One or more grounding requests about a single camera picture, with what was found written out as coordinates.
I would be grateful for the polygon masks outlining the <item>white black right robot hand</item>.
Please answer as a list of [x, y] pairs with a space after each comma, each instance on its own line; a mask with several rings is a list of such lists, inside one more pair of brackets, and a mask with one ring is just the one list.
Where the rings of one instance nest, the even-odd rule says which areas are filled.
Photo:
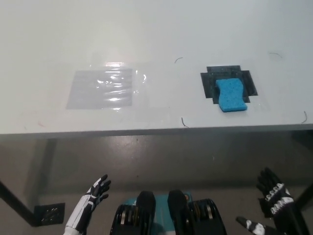
[[273, 219], [275, 227], [242, 216], [236, 217], [236, 221], [253, 235], [308, 235], [302, 212], [279, 177], [266, 167], [257, 180], [256, 187], [263, 194], [259, 199], [261, 210], [266, 218]]

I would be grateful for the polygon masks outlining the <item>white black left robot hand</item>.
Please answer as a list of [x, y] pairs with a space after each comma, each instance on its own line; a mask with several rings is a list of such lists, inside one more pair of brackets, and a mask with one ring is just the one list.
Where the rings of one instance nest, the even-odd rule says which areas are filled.
[[107, 192], [110, 189], [111, 180], [108, 180], [107, 178], [107, 174], [100, 177], [80, 198], [69, 217], [66, 229], [72, 228], [77, 231], [78, 234], [87, 231], [87, 227], [95, 208], [109, 196]]

